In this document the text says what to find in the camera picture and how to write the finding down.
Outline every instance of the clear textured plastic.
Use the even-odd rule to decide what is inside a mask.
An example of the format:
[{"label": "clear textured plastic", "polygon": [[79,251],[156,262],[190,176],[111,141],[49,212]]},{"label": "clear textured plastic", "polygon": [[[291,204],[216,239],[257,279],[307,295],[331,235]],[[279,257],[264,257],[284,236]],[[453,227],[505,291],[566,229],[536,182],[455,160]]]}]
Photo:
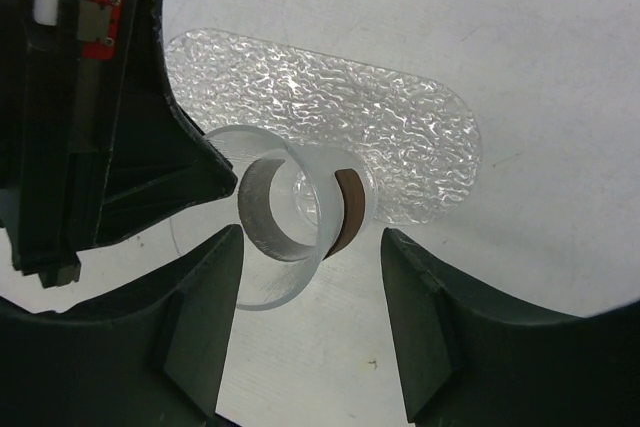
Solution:
[{"label": "clear textured plastic", "polygon": [[475,182],[476,121],[434,80],[213,29],[177,37],[166,59],[176,99],[205,132],[253,125],[357,154],[387,224],[441,217]]}]

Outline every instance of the brown tape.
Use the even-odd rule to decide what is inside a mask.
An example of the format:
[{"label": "brown tape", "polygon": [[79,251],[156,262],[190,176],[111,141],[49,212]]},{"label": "brown tape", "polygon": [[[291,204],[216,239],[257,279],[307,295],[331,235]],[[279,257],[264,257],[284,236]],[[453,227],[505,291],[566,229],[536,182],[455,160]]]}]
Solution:
[{"label": "brown tape", "polygon": [[364,222],[366,210],[366,193],[358,173],[353,169],[343,169],[338,170],[335,175],[342,191],[344,217],[338,238],[325,259],[340,252],[355,239]]}]

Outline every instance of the transparent cylinder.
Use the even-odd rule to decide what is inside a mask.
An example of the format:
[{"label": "transparent cylinder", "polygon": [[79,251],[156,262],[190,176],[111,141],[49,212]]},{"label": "transparent cylinder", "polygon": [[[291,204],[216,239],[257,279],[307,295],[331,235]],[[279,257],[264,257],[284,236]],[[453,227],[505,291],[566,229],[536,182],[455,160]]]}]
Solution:
[{"label": "transparent cylinder", "polygon": [[[354,236],[375,214],[373,176],[350,152],[293,144],[251,126],[223,127],[207,139],[240,179],[237,218],[246,241],[239,309],[267,310],[296,297],[322,260],[349,242],[346,231]],[[340,181],[341,172],[357,174],[358,185]]]}]

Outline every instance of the white table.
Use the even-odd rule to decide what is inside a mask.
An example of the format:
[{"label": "white table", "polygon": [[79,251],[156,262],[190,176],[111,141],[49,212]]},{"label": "white table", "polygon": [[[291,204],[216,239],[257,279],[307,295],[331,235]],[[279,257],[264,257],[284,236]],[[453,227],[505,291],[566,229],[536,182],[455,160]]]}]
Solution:
[{"label": "white table", "polygon": [[[470,197],[407,232],[517,297],[577,315],[640,295],[638,0],[165,0],[165,38],[215,27],[434,78],[478,119]],[[194,237],[207,232],[199,229]],[[402,426],[374,226],[287,306],[238,312],[219,410],[245,427]],[[90,252],[83,280],[2,295],[63,309],[175,258],[160,224]]]}]

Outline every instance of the red label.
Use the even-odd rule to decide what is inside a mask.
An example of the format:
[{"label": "red label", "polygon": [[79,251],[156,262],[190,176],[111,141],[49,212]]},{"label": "red label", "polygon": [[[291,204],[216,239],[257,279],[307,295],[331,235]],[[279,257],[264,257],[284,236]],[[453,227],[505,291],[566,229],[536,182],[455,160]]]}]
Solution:
[{"label": "red label", "polygon": [[120,12],[122,10],[122,1],[113,2],[112,0],[90,0],[102,5],[111,6],[111,25],[109,26],[108,38],[113,41],[113,45],[105,45],[102,42],[85,43],[82,56],[90,59],[108,60],[113,57],[115,50],[115,42],[118,37],[118,23],[120,21]]}]

